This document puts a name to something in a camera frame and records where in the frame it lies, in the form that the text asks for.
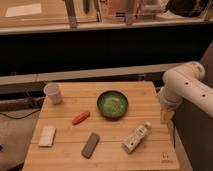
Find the grey robot base body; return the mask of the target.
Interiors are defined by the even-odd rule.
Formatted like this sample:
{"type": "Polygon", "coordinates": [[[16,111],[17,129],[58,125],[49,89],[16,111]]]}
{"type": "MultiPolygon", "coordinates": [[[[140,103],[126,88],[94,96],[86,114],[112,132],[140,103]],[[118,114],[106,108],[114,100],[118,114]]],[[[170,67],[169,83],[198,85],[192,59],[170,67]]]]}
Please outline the grey robot base body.
{"type": "Polygon", "coordinates": [[[213,171],[213,118],[184,100],[173,121],[180,171],[213,171]]]}

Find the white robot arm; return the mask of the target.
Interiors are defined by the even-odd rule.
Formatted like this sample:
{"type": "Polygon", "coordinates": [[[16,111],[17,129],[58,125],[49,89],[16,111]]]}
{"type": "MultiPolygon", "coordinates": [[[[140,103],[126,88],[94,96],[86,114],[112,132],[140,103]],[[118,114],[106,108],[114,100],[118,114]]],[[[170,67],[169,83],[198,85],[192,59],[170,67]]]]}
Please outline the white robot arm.
{"type": "Polygon", "coordinates": [[[203,65],[195,61],[173,67],[163,74],[164,86],[158,92],[162,124],[167,124],[174,116],[183,99],[213,118],[213,88],[202,82],[204,77],[203,65]]]}

